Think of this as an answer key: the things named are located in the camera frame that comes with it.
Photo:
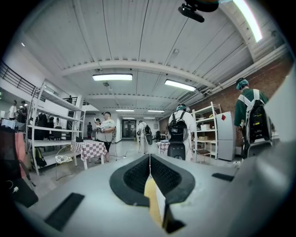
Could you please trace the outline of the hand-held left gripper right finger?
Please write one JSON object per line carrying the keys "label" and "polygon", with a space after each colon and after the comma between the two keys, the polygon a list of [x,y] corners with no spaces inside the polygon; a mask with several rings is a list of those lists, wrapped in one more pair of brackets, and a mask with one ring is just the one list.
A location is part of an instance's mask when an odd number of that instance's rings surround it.
{"label": "hand-held left gripper right finger", "polygon": [[195,178],[187,170],[166,161],[156,154],[150,155],[151,175],[167,204],[184,202],[195,187]]}

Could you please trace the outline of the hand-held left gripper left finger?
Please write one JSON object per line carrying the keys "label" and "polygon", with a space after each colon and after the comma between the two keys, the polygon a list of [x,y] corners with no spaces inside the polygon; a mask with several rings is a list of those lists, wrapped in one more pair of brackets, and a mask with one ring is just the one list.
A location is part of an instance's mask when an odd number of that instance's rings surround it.
{"label": "hand-held left gripper left finger", "polygon": [[144,195],[146,181],[150,175],[150,155],[142,157],[115,170],[109,179],[114,194],[130,206],[149,206]]}

